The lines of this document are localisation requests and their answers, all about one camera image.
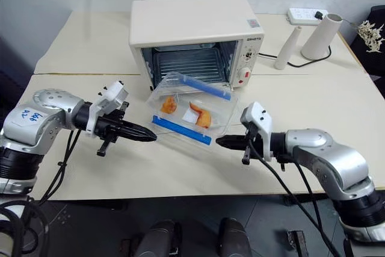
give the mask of dried flower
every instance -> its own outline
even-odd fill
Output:
[[[375,23],[371,24],[366,20],[357,27],[357,33],[367,47],[370,48],[370,50],[366,52],[380,52],[380,46],[384,40],[380,34],[384,25],[382,24],[379,28],[373,28],[374,26]]]

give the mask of oven door opening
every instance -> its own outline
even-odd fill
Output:
[[[154,88],[169,72],[210,83],[230,81],[238,41],[142,48]]]

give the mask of handwritten label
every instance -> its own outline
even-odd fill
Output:
[[[17,117],[14,123],[18,124],[19,126],[34,125],[36,123],[39,123],[46,116],[47,114],[41,111],[32,108],[24,108],[20,112],[19,117]]]

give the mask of power strip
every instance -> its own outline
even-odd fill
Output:
[[[317,11],[321,12],[323,16],[328,14],[325,9],[289,8],[288,18],[293,25],[318,25],[321,20],[314,17]]]

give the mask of floor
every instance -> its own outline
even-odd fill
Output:
[[[343,256],[343,232],[330,200],[318,201],[325,233]],[[305,207],[312,212],[313,207]],[[286,232],[303,230],[309,256],[330,256],[318,231],[296,206],[282,196],[212,196],[133,199],[111,210],[78,203],[47,202],[43,210],[51,223],[49,256],[123,256],[120,242],[146,232],[159,220],[171,218],[183,227],[183,256],[211,257],[223,217],[240,221],[255,256],[297,256]],[[39,224],[33,227],[41,232]],[[32,253],[26,256],[38,256]]]

